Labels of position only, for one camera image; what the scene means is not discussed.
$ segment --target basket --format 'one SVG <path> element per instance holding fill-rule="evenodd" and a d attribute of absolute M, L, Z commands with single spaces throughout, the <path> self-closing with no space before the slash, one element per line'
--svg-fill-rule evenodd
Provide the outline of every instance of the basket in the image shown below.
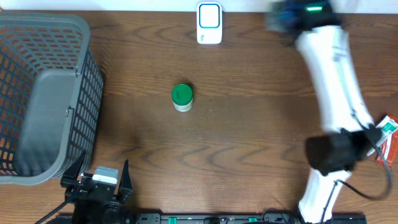
<path fill-rule="evenodd" d="M 34 185 L 86 151 L 87 170 L 103 95 L 78 16 L 0 13 L 0 184 Z"/>

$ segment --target white container with green lid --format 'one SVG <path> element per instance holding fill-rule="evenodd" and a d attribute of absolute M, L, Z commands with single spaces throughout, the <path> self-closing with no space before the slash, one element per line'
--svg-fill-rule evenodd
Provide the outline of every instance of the white container with green lid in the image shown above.
<path fill-rule="evenodd" d="M 178 84 L 172 91 L 173 104 L 176 110 L 186 112 L 192 108 L 193 92 L 186 84 Z"/>

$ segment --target brown tabletop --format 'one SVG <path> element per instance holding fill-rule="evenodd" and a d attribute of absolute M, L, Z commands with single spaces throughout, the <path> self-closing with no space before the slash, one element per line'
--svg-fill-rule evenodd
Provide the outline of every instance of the brown tabletop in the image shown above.
<path fill-rule="evenodd" d="M 91 51 L 105 77 L 92 167 L 121 169 L 129 159 L 132 203 L 166 213 L 295 208 L 308 178 L 304 141 L 322 133 L 320 116 L 304 61 L 265 30 L 263 14 L 225 13 L 222 43 L 205 46 L 196 41 L 192 12 L 71 13 L 91 26 Z M 370 113 L 398 115 L 398 16 L 345 18 Z M 172 104 L 178 83 L 194 86 L 187 113 Z M 385 181 L 375 162 L 364 161 L 349 183 L 378 194 Z M 59 180 L 2 185 L 0 223 L 33 223 L 63 193 Z M 334 211 L 395 223 L 397 206 L 396 190 L 372 202 L 344 188 Z"/>

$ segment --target green lid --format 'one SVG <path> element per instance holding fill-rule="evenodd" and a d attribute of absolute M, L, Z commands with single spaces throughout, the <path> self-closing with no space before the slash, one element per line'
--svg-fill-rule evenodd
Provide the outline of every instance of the green lid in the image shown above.
<path fill-rule="evenodd" d="M 189 104 L 193 98 L 191 87 L 186 84 L 176 85 L 172 91 L 172 98 L 176 105 L 185 106 Z"/>

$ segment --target green led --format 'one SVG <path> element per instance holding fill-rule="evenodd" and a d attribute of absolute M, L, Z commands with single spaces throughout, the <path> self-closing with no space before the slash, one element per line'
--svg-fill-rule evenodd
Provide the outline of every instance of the green led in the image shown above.
<path fill-rule="evenodd" d="M 316 7 L 307 7 L 306 10 L 308 12 L 313 12 L 313 11 L 322 11 L 322 7 L 316 6 Z"/>

